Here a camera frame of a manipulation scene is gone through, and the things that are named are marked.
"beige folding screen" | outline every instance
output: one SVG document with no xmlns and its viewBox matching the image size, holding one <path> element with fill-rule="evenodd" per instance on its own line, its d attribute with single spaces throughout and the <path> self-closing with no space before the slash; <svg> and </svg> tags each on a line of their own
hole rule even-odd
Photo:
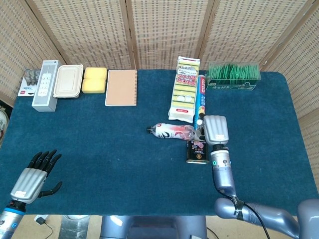
<svg viewBox="0 0 319 239">
<path fill-rule="evenodd" d="M 319 4 L 266 70 L 286 76 L 319 190 Z"/>
<path fill-rule="evenodd" d="M 139 68 L 174 69 L 178 56 L 195 57 L 209 2 L 127 0 Z"/>
<path fill-rule="evenodd" d="M 26 0 L 68 64 L 135 68 L 124 0 Z"/>
<path fill-rule="evenodd" d="M 13 106 L 25 68 L 63 59 L 23 1 L 1 1 L 0 28 L 0 100 Z"/>
<path fill-rule="evenodd" d="M 199 58 L 260 63 L 306 0 L 219 0 Z"/>
</svg>

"small can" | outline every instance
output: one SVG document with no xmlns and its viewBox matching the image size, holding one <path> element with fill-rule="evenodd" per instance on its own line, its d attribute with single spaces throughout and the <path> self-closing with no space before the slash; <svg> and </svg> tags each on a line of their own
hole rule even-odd
<svg viewBox="0 0 319 239">
<path fill-rule="evenodd" d="M 209 163 L 208 146 L 205 141 L 189 140 L 187 145 L 187 163 Z"/>
</svg>

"container lid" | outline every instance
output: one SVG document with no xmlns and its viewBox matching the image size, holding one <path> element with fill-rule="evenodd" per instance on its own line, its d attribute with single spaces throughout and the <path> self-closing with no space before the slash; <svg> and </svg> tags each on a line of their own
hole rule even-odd
<svg viewBox="0 0 319 239">
<path fill-rule="evenodd" d="M 63 65 L 57 72 L 53 96 L 75 98 L 81 90 L 83 65 Z"/>
</svg>

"red and white label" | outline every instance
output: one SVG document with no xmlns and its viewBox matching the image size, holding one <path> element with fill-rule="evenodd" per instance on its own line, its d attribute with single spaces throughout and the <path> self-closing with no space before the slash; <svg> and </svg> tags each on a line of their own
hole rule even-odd
<svg viewBox="0 0 319 239">
<path fill-rule="evenodd" d="M 188 110 L 176 109 L 178 112 L 188 113 Z"/>
<path fill-rule="evenodd" d="M 202 94 L 205 94 L 205 78 L 204 77 L 200 78 L 200 92 Z"/>
</svg>

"blue felt tablecloth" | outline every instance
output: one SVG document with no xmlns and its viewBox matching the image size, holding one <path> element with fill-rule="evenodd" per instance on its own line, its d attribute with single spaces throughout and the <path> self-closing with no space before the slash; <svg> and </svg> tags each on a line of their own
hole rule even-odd
<svg viewBox="0 0 319 239">
<path fill-rule="evenodd" d="M 58 149 L 44 189 L 29 214 L 214 215 L 220 197 L 211 165 L 185 163 L 186 142 L 159 139 L 146 127 L 169 121 L 174 70 L 139 70 L 138 105 L 106 107 L 105 94 L 59 99 L 39 113 L 19 97 L 0 150 L 4 207 L 21 171 L 38 151 Z M 296 214 L 301 200 L 318 197 L 286 79 L 263 72 L 253 91 L 208 90 L 206 113 L 227 117 L 230 157 L 241 200 Z"/>
</svg>

